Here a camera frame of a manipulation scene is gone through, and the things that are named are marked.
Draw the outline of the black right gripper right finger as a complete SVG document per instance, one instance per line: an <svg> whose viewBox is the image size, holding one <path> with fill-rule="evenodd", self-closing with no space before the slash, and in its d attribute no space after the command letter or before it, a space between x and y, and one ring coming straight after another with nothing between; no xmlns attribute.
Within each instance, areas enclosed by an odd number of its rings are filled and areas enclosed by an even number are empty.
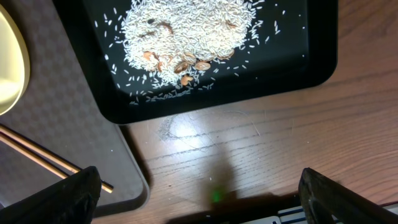
<svg viewBox="0 0 398 224"><path fill-rule="evenodd" d="M397 223L397 215L321 173L305 168L298 192L308 223Z"/></svg>

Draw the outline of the pile of rice scraps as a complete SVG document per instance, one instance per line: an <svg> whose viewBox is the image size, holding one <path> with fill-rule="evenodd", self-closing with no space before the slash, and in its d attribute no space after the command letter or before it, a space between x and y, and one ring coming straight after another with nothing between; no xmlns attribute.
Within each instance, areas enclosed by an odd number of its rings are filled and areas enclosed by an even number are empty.
<svg viewBox="0 0 398 224"><path fill-rule="evenodd" d="M189 68L210 69L242 46L255 13L245 0L131 0L121 23L125 58L169 84L187 85Z"/></svg>

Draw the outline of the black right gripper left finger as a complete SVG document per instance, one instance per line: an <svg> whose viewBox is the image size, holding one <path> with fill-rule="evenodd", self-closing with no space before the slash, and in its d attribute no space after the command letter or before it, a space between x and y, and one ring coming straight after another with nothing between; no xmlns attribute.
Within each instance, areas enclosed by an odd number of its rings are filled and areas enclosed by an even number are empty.
<svg viewBox="0 0 398 224"><path fill-rule="evenodd" d="M89 166L5 207L1 224L91 223L100 193L100 174Z"/></svg>

